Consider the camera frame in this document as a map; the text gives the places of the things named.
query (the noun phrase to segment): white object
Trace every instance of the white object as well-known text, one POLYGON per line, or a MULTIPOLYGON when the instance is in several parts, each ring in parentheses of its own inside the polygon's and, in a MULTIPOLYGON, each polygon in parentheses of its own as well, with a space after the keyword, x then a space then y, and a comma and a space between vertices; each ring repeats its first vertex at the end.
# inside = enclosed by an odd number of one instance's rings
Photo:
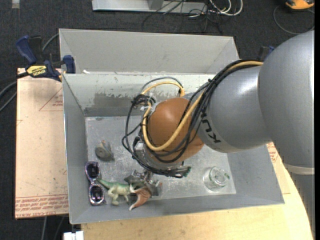
POLYGON ((77 231, 75 233, 66 232, 63 234, 63 240, 84 240, 84 232, 77 231))

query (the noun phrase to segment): cardboard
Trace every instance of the cardboard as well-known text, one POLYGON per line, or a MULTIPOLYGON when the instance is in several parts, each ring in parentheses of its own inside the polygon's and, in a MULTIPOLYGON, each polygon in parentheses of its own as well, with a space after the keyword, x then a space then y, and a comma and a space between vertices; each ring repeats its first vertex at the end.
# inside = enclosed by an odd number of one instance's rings
POLYGON ((63 120, 61 82, 30 76, 18 79, 16 219, 69 212, 63 120))

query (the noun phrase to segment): yellow cable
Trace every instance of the yellow cable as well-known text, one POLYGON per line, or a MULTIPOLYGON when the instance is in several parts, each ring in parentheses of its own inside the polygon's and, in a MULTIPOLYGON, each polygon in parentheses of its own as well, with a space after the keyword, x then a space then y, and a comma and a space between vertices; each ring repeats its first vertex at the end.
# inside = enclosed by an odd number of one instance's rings
MULTIPOLYGON (((260 62, 260 61, 243 61, 243 62, 239 62, 233 66, 231 66, 230 68, 228 68, 227 71, 229 70, 232 70, 234 68, 237 68, 237 67, 242 67, 242 66, 248 66, 248 65, 255 65, 255 66, 261 66, 263 64, 263 62, 260 62)), ((148 87, 147 89, 145 89, 141 94, 145 94, 147 93, 149 90, 151 90, 152 88, 156 87, 156 86, 159 86, 159 85, 164 85, 164 84, 173 84, 173 85, 176 85, 180 88, 181 90, 181 94, 180 94, 180 97, 184 96, 185 95, 185 90, 183 89, 183 87, 178 84, 178 83, 175 83, 175 82, 170 82, 170 81, 164 81, 164 82, 158 82, 150 87, 148 87)), ((198 105, 198 103, 200 102, 200 99, 202 97, 204 93, 202 92, 200 94, 200 96, 195 100, 195 102, 192 104, 192 106, 188 109, 188 111, 185 113, 181 123, 179 124, 179 126, 177 127, 177 129, 174 131, 173 135, 170 137, 170 139, 164 143, 163 145, 161 146, 154 146, 150 143, 149 139, 148 139, 148 134, 147 134, 147 128, 146 128, 146 125, 147 125, 147 115, 149 114, 150 110, 151 110, 151 103, 148 102, 148 109, 146 110, 146 112, 144 113, 143 115, 143 120, 142 120, 142 132, 143 132, 143 135, 144 135, 144 140, 145 140, 145 144, 148 146, 149 149, 157 152, 157 151, 162 151, 164 149, 166 149, 174 140, 175 138, 178 136, 178 134, 180 133, 181 129, 183 128, 183 126, 185 125, 185 123, 187 122, 187 119, 188 117, 190 116, 190 114, 193 112, 193 110, 195 109, 195 107, 198 105)))
POLYGON ((148 87, 147 89, 145 89, 143 92, 141 92, 141 94, 144 95, 147 92, 149 92, 152 88, 160 86, 160 85, 166 85, 166 84, 178 86, 179 89, 180 89, 180 97, 185 95, 185 89, 180 84, 178 84, 176 82, 171 82, 171 81, 157 82, 154 85, 152 85, 152 86, 148 87))
POLYGON ((230 68, 228 68, 227 71, 229 70, 233 70, 234 68, 237 68, 237 67, 242 67, 242 66, 248 66, 248 65, 255 65, 255 66, 261 66, 263 64, 263 62, 260 62, 260 61, 243 61, 243 62, 239 62, 233 66, 231 66, 230 68))
POLYGON ((153 151, 161 151, 166 149, 174 140, 175 138, 178 136, 178 134, 180 133, 182 127, 185 125, 185 123, 187 122, 188 117, 190 116, 190 114, 193 112, 193 110, 195 109, 195 107, 198 105, 201 97, 202 97, 203 93, 200 94, 200 96, 195 100, 195 102, 192 104, 192 106, 188 109, 188 111, 185 113, 181 123, 179 124, 179 126, 177 127, 177 129, 174 131, 173 135, 170 137, 170 139, 164 143, 161 146, 154 146, 150 143, 149 139, 148 139, 148 134, 147 134, 147 128, 146 128, 146 124, 147 124, 147 115, 151 109, 151 104, 149 104, 149 108, 147 109, 147 111, 144 113, 143 115, 143 121, 142 121, 142 132, 144 135, 144 140, 146 145, 149 147, 149 149, 153 150, 153 151))

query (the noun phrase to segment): toy dinosaur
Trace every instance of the toy dinosaur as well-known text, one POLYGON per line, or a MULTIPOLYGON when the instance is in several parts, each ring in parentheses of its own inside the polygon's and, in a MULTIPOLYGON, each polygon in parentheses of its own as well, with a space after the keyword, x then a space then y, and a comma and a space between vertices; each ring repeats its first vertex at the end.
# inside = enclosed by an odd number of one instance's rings
POLYGON ((109 182, 103 179, 97 178, 97 181, 108 189, 108 196, 112 198, 112 204, 118 206, 117 201, 119 195, 124 196, 125 200, 129 203, 128 195, 130 194, 130 185, 119 182, 109 182))
POLYGON ((137 200, 134 204, 132 204, 129 208, 131 211, 133 208, 137 208, 142 206, 148 199, 151 197, 151 192, 146 186, 135 189, 132 184, 123 184, 119 182, 109 182, 103 179, 97 178, 97 181, 103 185, 106 189, 108 189, 108 196, 112 198, 112 204, 114 206, 118 206, 119 202, 117 201, 119 195, 124 196, 125 200, 129 203, 128 195, 130 193, 134 193, 137 196, 137 200))

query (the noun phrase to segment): sunglasses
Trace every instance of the sunglasses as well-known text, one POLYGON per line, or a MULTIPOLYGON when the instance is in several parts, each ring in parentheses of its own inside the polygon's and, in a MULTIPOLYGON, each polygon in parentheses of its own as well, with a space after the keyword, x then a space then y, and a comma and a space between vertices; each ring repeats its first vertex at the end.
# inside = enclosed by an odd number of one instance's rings
POLYGON ((96 184, 100 176, 100 166, 98 162, 88 161, 85 164, 85 175, 90 182, 89 201, 93 206, 99 206, 106 203, 103 187, 96 184))

